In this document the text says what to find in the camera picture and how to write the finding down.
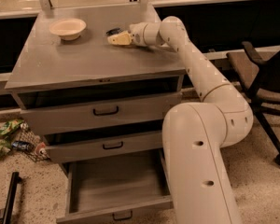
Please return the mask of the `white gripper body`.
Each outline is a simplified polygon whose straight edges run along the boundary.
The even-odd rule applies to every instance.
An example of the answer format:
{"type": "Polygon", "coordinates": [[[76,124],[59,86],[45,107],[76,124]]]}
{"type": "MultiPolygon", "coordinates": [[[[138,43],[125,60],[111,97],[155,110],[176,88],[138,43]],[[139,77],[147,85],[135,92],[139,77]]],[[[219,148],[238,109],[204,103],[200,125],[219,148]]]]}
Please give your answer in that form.
{"type": "Polygon", "coordinates": [[[129,26],[130,34],[132,36],[132,41],[136,46],[147,47],[147,43],[145,41],[145,36],[144,36],[146,27],[147,27],[147,22],[135,23],[129,26]]]}

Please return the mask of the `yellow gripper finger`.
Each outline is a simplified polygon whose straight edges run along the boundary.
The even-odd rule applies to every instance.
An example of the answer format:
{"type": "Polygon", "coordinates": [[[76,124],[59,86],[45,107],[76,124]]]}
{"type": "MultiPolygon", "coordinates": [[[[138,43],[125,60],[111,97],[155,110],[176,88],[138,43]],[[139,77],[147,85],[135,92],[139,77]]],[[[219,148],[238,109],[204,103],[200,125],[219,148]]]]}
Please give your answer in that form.
{"type": "Polygon", "coordinates": [[[128,46],[132,44],[132,37],[128,31],[123,31],[117,34],[109,34],[107,41],[111,45],[128,46]]]}

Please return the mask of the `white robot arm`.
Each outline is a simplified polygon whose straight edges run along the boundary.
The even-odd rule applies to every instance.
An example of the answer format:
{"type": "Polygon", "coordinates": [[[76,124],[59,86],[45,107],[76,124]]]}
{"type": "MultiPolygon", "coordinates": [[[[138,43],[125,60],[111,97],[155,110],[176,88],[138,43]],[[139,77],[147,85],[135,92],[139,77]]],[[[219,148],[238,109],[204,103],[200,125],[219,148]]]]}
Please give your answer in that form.
{"type": "Polygon", "coordinates": [[[170,47],[200,101],[176,105],[162,124],[166,177],[177,224],[242,224],[221,149],[242,141],[253,125],[243,95],[190,41],[183,22],[167,17],[106,33],[115,46],[170,47]]]}

